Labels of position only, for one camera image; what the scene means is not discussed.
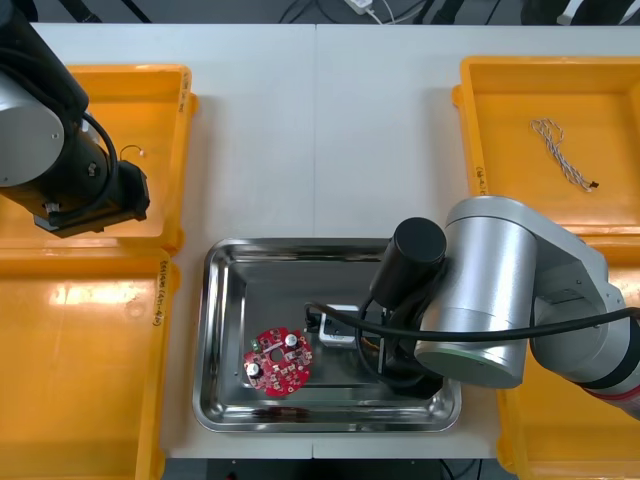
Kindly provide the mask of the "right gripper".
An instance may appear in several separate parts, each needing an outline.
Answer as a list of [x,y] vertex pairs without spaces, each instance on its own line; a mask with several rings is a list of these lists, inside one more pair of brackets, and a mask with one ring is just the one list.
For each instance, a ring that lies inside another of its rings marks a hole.
[[430,399],[440,392],[443,377],[426,369],[415,359],[415,341],[392,337],[385,337],[384,340],[381,373],[386,379],[402,383],[400,387],[391,386],[395,394]]

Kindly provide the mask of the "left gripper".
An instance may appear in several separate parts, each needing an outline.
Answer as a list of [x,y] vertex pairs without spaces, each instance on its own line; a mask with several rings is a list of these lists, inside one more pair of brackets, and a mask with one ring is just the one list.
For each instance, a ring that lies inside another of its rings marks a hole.
[[128,161],[118,163],[118,182],[122,193],[121,209],[130,218],[144,221],[150,206],[147,177],[136,165]]

